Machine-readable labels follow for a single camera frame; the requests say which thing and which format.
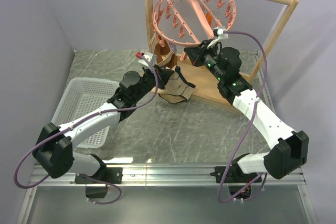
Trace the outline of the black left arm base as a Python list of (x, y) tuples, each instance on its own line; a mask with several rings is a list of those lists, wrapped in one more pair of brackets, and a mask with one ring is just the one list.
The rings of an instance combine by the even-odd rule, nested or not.
[(83, 174), (75, 176), (75, 184), (120, 184), (123, 176), (122, 167), (101, 167), (92, 176), (84, 176)]

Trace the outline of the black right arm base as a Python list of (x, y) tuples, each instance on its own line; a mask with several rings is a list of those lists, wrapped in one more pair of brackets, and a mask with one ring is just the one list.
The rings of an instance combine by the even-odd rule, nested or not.
[[(210, 173), (211, 176), (215, 177), (216, 182), (219, 184), (221, 182), (222, 176), (226, 169), (226, 166), (216, 166), (214, 167), (214, 171)], [(244, 174), (240, 168), (234, 165), (233, 168), (229, 168), (228, 173), (225, 177), (224, 183), (225, 184), (232, 184), (232, 183), (248, 183), (254, 178), (257, 177), (257, 173), (250, 173)]]

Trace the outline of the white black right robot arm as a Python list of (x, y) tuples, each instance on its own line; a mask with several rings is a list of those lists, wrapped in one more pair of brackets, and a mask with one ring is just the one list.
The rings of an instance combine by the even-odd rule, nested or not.
[(216, 43), (208, 48), (209, 40), (197, 47), (184, 48), (191, 64), (204, 66), (217, 79), (221, 96), (248, 118), (266, 140), (270, 151), (246, 154), (234, 161), (232, 178), (243, 182), (250, 173), (268, 173), (282, 179), (307, 161), (309, 137), (285, 124), (263, 101), (240, 74), (239, 51)]

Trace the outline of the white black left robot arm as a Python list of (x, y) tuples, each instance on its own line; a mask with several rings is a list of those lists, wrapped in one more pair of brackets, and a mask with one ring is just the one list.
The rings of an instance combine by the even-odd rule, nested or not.
[(173, 70), (158, 66), (154, 69), (145, 69), (143, 75), (136, 71), (125, 73), (114, 95), (88, 115), (60, 126), (49, 123), (43, 127), (33, 157), (51, 178), (73, 172), (87, 175), (94, 183), (108, 179), (107, 166), (97, 155), (79, 154), (74, 149), (101, 129), (128, 118), (151, 90), (164, 89)]

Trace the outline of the beige underwear navy trim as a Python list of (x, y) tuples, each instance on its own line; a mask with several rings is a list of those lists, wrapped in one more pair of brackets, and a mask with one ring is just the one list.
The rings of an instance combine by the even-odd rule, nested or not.
[(196, 85), (184, 78), (179, 66), (174, 66), (172, 70), (174, 73), (165, 85), (165, 89), (158, 89), (157, 94), (170, 104), (186, 102), (191, 98)]

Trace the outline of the pink round clip hanger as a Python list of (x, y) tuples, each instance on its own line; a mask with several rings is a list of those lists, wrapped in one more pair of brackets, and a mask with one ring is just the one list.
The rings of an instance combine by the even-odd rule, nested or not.
[(230, 30), (237, 16), (235, 0), (157, 0), (152, 11), (150, 42), (152, 51), (168, 47), (164, 60), (176, 47), (197, 46), (204, 39), (215, 39), (213, 30)]

